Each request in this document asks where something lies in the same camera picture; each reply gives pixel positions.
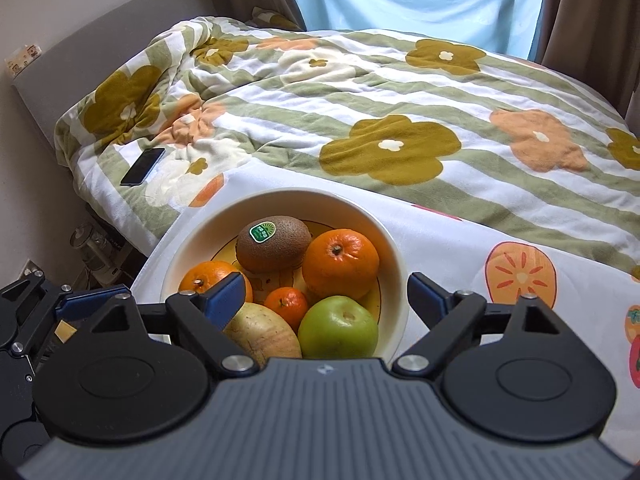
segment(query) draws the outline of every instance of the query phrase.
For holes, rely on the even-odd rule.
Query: brown kiwi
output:
[[[245,225],[236,240],[236,258],[249,272],[261,274],[302,262],[311,233],[291,216],[269,216]]]

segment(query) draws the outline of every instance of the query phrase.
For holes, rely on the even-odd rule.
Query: black phone screen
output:
[[[138,157],[138,160],[129,168],[127,174],[120,181],[121,186],[139,186],[149,174],[149,171],[156,165],[164,153],[164,148],[152,148],[146,150]]]

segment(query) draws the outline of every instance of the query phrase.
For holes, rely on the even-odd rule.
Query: striped blanket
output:
[[[145,182],[120,186],[156,146]],[[640,278],[640,141],[593,90],[472,46],[197,18],[73,106],[56,148],[80,196],[147,254],[255,157]]]

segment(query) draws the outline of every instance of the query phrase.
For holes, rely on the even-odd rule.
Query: apple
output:
[[[306,359],[372,357],[378,344],[378,324],[351,298],[331,296],[307,311],[298,329],[298,341]]]

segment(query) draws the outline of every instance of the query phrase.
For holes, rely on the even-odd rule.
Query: bowl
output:
[[[305,222],[315,237],[329,229],[346,228],[364,234],[380,256],[378,286],[359,303],[378,319],[374,355],[389,363],[398,349],[409,314],[407,272],[402,256],[385,227],[369,212],[347,199],[314,189],[281,188],[256,193],[231,203],[205,218],[176,251],[162,284],[162,301],[178,291],[191,267],[206,260],[225,260],[245,272],[260,302],[279,286],[296,286],[305,293],[300,268],[254,275],[235,260],[235,240],[245,225],[267,216],[293,216]]]

